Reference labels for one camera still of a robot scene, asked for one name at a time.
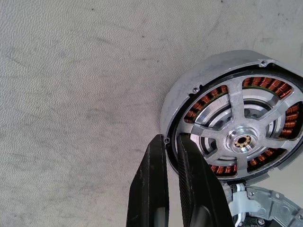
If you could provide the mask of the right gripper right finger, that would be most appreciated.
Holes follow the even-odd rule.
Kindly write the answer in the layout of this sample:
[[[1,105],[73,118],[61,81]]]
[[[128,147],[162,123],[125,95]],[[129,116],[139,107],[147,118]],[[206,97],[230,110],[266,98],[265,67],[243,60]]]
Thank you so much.
[[[233,219],[220,181],[197,145],[178,135],[178,178],[185,227],[232,227]]]

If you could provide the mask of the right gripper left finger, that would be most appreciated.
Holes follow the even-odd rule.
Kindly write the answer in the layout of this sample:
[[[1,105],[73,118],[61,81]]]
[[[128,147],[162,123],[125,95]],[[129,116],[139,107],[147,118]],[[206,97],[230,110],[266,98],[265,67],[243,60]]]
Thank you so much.
[[[163,135],[148,144],[129,190],[127,227],[167,227],[169,187]]]

